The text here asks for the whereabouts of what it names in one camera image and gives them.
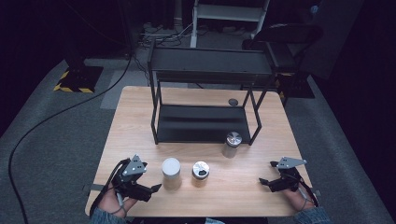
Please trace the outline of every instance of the gray carpet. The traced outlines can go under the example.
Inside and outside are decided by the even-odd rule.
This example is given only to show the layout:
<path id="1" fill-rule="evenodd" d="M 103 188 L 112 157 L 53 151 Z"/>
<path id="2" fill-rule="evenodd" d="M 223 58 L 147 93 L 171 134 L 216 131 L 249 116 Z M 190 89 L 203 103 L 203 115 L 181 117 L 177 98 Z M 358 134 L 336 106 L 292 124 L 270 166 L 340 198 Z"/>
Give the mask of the gray carpet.
<path id="1" fill-rule="evenodd" d="M 198 48 L 239 49 L 244 35 L 208 33 Z M 145 65 L 146 51 L 139 61 Z M 0 139 L 0 223 L 22 223 L 21 210 L 7 177 L 8 157 L 19 139 L 41 120 L 98 96 L 115 83 L 125 60 L 89 59 L 87 65 L 105 68 L 96 93 L 53 91 L 67 67 L 61 62 L 37 86 L 21 112 Z M 332 111 L 312 78 L 315 99 L 290 99 L 286 112 L 319 203 L 334 223 L 393 223 L 364 173 Z M 95 176 L 114 108 L 125 85 L 147 85 L 132 62 L 126 76 L 111 91 L 42 123 L 16 148 L 12 171 L 30 223 L 88 223 L 84 208 L 86 186 Z M 271 217 L 271 224 L 292 223 L 290 217 Z"/>

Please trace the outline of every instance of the wooden table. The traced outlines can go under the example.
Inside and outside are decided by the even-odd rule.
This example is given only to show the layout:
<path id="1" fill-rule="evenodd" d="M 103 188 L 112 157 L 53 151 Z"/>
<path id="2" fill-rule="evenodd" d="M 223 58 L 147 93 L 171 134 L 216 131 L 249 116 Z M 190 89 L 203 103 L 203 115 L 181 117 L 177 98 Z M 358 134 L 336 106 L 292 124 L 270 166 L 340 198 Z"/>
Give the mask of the wooden table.
<path id="1" fill-rule="evenodd" d="M 172 104 L 227 105 L 230 98 L 243 102 L 245 91 L 194 90 L 163 88 L 163 102 Z M 251 106 L 247 120 L 255 130 Z M 295 211 L 280 192 L 271 192 L 259 182 L 279 178 L 270 161 L 281 157 L 300 159 L 288 119 L 279 96 L 267 92 L 260 108 L 262 130 L 252 146 L 238 147 L 232 159 L 222 156 L 223 144 L 160 143 L 155 145 L 150 129 L 151 92 L 148 87 L 125 87 L 111 125 L 94 184 L 104 185 L 114 166 L 138 154 L 148 163 L 138 183 L 151 187 L 162 183 L 162 164 L 174 157 L 181 163 L 182 185 L 178 190 L 160 188 L 148 203 L 138 202 L 128 213 L 132 217 L 279 217 Z M 210 173 L 203 188 L 191 183 L 191 169 L 197 161 L 205 161 Z M 303 165 L 298 166 L 308 186 L 309 177 Z M 98 191 L 92 190 L 86 213 Z"/>

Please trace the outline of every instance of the person's right hand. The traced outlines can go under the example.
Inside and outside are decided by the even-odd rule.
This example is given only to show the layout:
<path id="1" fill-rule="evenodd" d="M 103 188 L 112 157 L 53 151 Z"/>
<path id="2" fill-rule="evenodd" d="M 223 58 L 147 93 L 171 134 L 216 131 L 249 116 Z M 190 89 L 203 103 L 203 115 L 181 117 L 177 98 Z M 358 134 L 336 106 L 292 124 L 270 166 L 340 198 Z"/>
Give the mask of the person's right hand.
<path id="1" fill-rule="evenodd" d="M 305 194 L 307 200 L 304 198 L 303 194 L 297 189 L 296 191 L 291 191 L 290 189 L 282 190 L 283 194 L 289 199 L 291 205 L 296 211 L 303 211 L 305 209 L 315 207 L 311 197 L 306 192 L 305 188 L 300 185 L 300 190 Z"/>

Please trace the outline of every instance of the black office chair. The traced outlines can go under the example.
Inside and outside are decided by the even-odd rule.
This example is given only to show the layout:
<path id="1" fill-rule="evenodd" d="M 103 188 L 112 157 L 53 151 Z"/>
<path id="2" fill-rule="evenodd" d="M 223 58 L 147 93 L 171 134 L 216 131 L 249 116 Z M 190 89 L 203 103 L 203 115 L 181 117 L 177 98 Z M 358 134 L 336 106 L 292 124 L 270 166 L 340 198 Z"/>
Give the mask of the black office chair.
<path id="1" fill-rule="evenodd" d="M 309 85 L 309 74 L 300 70 L 307 49 L 323 36 L 322 29 L 314 24 L 275 24 L 259 31 L 253 39 L 242 43 L 245 50 L 264 50 L 276 73 L 274 87 L 283 95 L 283 105 L 289 97 L 303 97 Z"/>

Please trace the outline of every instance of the sleeve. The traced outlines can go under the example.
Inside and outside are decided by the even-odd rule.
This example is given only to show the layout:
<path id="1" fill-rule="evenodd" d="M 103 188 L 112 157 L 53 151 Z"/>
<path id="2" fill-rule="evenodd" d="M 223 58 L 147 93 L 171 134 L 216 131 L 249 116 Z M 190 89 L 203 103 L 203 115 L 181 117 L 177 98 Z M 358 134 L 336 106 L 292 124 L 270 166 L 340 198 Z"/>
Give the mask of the sleeve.
<path id="1" fill-rule="evenodd" d="M 298 224 L 332 224 L 323 207 L 303 210 L 294 215 L 293 219 Z"/>
<path id="2" fill-rule="evenodd" d="M 100 208 L 95 208 L 90 224 L 126 224 L 126 220 L 124 218 L 113 216 Z"/>

